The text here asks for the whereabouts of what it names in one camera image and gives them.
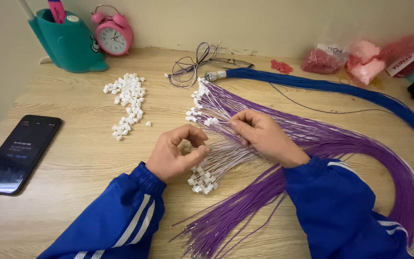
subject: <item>blue wire bundle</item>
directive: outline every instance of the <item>blue wire bundle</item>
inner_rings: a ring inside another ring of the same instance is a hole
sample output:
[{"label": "blue wire bundle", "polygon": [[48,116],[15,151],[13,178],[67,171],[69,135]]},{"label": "blue wire bundle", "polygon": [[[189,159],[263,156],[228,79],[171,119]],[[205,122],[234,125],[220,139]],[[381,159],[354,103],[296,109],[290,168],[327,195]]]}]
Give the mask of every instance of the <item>blue wire bundle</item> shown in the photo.
[{"label": "blue wire bundle", "polygon": [[226,71],[226,76],[255,79],[290,87],[350,94],[388,109],[414,129],[414,111],[408,108],[401,101],[387,94],[366,90],[345,83],[337,83],[325,80],[313,80],[304,77],[257,71],[251,68],[229,69]]}]

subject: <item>blue jacket sleeve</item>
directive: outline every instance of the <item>blue jacket sleeve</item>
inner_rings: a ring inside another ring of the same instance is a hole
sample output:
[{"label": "blue jacket sleeve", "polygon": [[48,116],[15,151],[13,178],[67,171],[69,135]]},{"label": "blue jacket sleeve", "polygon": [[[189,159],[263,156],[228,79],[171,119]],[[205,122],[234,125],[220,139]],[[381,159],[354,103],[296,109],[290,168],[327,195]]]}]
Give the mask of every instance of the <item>blue jacket sleeve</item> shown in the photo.
[{"label": "blue jacket sleeve", "polygon": [[166,185],[141,162],[114,178],[38,259],[146,259]]},{"label": "blue jacket sleeve", "polygon": [[407,232],[372,211],[375,194],[338,159],[283,169],[312,259],[412,259]]}]

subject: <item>cartoon face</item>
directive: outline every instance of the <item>cartoon face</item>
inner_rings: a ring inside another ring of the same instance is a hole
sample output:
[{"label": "cartoon face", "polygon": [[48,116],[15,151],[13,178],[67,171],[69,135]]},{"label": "cartoon face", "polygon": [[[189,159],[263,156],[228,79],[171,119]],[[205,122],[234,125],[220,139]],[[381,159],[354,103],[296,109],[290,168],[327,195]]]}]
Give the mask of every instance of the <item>cartoon face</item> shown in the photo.
[{"label": "cartoon face", "polygon": [[92,43],[90,44],[92,51],[98,52],[98,50],[100,49],[100,46],[98,45],[97,40],[93,37],[92,34],[89,36],[89,38],[92,41]]}]

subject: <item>wooden desk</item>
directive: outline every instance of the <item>wooden desk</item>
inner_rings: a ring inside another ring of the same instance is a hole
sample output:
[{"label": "wooden desk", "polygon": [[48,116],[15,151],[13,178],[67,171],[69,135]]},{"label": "wooden desk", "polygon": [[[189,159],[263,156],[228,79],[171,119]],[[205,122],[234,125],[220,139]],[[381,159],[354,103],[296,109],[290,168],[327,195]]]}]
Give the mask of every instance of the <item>wooden desk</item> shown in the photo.
[{"label": "wooden desk", "polygon": [[[50,145],[26,189],[17,197],[0,196],[0,258],[34,258],[46,249],[68,225],[121,172],[130,172],[141,160],[146,161],[158,136],[184,124],[184,113],[192,106],[192,91],[169,84],[164,73],[173,62],[193,53],[135,49],[131,56],[108,58],[110,69],[103,73],[71,74],[52,64],[41,65],[24,92],[0,124],[0,145],[23,115],[60,117],[64,124]],[[258,70],[271,71],[272,57],[234,56],[256,64]],[[293,75],[315,79],[339,80],[302,72],[299,61],[286,59],[295,68]],[[206,69],[221,70],[214,67]],[[103,86],[125,73],[138,73],[147,81],[145,112],[141,123],[123,141],[111,136],[111,127],[125,115],[114,105],[114,95],[104,94]],[[405,80],[380,77],[378,88],[398,97],[414,110],[414,101],[406,91]],[[354,114],[327,114],[300,107],[277,93],[264,82],[222,79],[216,84],[241,97],[274,109],[303,117],[331,122],[377,139],[414,169],[414,131],[396,116],[372,111]],[[378,106],[343,94],[282,88],[289,97],[304,105],[326,111],[356,111]],[[153,126],[145,127],[146,121]],[[377,195],[376,208],[388,214],[394,201],[391,177],[373,158],[354,155],[348,163],[356,169]],[[269,164],[256,160],[239,166],[222,180],[220,188],[208,196],[194,194],[187,177],[170,185],[164,192],[166,214],[156,233],[150,258],[178,258],[184,239],[164,246],[181,227],[166,227],[243,189]],[[273,205],[263,208],[247,227],[246,234],[264,223]],[[305,234],[298,224],[295,208],[285,199],[266,227],[238,245],[228,258],[309,258]]]}]

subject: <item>left hand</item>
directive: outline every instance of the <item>left hand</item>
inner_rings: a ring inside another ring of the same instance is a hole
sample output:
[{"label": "left hand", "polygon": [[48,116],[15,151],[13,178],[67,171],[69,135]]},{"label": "left hand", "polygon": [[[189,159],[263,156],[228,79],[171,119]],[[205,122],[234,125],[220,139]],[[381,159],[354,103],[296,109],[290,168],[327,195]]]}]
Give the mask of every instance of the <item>left hand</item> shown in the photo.
[{"label": "left hand", "polygon": [[[189,140],[192,146],[198,149],[183,156],[177,147],[183,139]],[[212,150],[205,146],[206,140],[208,137],[204,131],[191,124],[162,133],[146,163],[146,168],[167,183],[170,178],[182,174],[204,160]]]}]

